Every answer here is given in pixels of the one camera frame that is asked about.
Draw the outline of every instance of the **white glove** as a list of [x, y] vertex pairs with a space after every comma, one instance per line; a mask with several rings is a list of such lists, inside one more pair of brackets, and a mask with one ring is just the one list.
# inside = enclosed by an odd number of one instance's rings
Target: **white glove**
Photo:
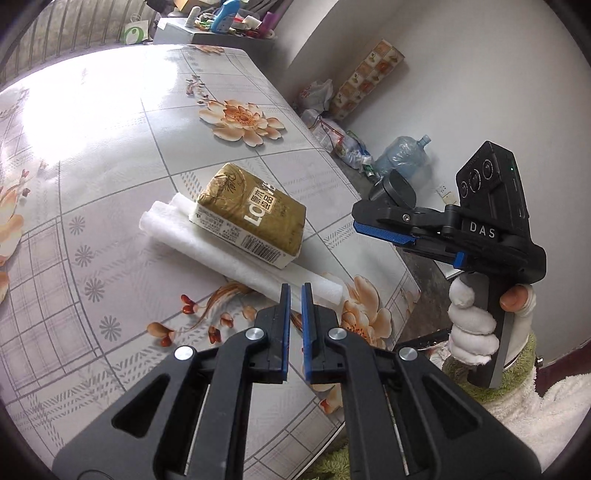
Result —
[[[493, 334], [496, 321], [490, 313], [473, 306], [474, 290], [456, 278], [449, 288], [452, 304], [447, 311], [453, 323], [447, 347], [451, 354], [466, 365], [484, 365], [499, 348]], [[512, 361], [527, 343], [535, 307], [531, 285], [517, 285], [501, 296], [501, 307], [515, 312], [515, 322], [509, 340], [505, 365]]]

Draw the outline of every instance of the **gold tissue package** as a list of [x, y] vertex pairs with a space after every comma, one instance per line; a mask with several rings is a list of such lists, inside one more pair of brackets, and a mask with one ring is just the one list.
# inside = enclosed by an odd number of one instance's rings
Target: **gold tissue package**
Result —
[[246, 170], [226, 163], [199, 194], [190, 220], [284, 268], [300, 254], [306, 207]]

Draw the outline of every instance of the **blue bottle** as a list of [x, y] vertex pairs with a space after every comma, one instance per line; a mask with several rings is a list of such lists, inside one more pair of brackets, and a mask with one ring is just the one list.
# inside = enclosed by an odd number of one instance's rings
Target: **blue bottle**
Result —
[[381, 177], [385, 177], [395, 168], [410, 181], [417, 170], [428, 163], [429, 157], [424, 149], [430, 141], [427, 135], [418, 141], [412, 137], [398, 137], [376, 160], [374, 170]]
[[238, 10], [240, 10], [240, 0], [228, 0], [224, 2], [210, 30], [214, 33], [228, 33]]

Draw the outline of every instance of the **metal pivot bolt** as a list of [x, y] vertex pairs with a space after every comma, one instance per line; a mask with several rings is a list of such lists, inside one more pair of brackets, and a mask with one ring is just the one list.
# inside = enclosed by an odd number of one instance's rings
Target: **metal pivot bolt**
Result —
[[265, 332], [259, 327], [249, 328], [246, 331], [246, 338], [249, 340], [258, 340], [265, 336]]
[[331, 328], [329, 330], [329, 337], [333, 340], [342, 340], [347, 336], [347, 330], [344, 328]]
[[178, 347], [174, 351], [174, 357], [177, 360], [189, 360], [193, 356], [193, 349], [188, 345]]
[[407, 362], [415, 360], [418, 357], [417, 351], [409, 346], [401, 348], [398, 354], [402, 360], [406, 360]]

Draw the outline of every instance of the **person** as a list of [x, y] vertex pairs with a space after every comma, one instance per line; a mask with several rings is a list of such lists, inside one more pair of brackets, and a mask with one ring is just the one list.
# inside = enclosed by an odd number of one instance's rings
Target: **person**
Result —
[[542, 470], [564, 449], [591, 407], [591, 374], [568, 377], [543, 397], [535, 391], [535, 335], [531, 329], [536, 296], [531, 285], [515, 285], [501, 296], [515, 321], [499, 389], [467, 382], [470, 366], [483, 365], [499, 348], [494, 318], [476, 306], [474, 291], [456, 278], [449, 290], [449, 340], [431, 354], [440, 367], [538, 456]]

